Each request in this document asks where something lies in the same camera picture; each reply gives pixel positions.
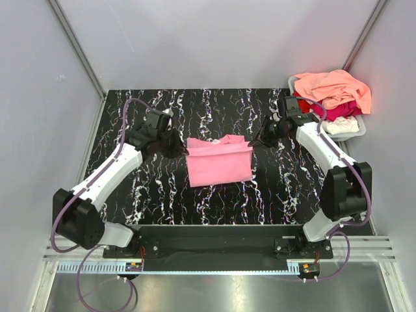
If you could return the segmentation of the pink t shirt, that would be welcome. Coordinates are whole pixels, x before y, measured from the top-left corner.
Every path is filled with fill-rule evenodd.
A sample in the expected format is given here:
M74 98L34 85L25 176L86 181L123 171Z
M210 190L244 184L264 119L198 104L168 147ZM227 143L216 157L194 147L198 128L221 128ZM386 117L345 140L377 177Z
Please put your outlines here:
M191 187L240 183L252 179L252 151L242 135L213 141L187 139L187 170Z

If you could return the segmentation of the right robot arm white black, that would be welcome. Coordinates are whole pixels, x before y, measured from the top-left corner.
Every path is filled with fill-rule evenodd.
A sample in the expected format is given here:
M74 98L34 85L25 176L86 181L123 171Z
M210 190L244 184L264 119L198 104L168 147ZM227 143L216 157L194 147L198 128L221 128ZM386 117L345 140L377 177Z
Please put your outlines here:
M275 147L288 136L296 139L325 173L319 196L320 209L302 227L295 250L301 257L311 257L318 242L331 237L343 226L363 226L371 215L372 168L345 154L323 130L322 122L299 107L299 97L287 96L279 101L280 116L267 116L249 145Z

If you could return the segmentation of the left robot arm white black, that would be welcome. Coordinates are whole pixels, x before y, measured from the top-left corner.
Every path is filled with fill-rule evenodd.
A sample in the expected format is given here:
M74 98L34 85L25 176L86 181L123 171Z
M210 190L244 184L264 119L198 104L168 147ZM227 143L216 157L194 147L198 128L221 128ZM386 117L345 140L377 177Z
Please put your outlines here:
M144 123L122 131L116 149L90 176L71 190L56 191L50 236L54 251L62 251L55 242L55 235L85 250L100 245L116 246L126 257L134 257L140 251L140 241L133 237L130 227L105 222L100 213L112 192L146 159L157 153L169 159L187 155L174 127L173 115L171 109L151 110Z

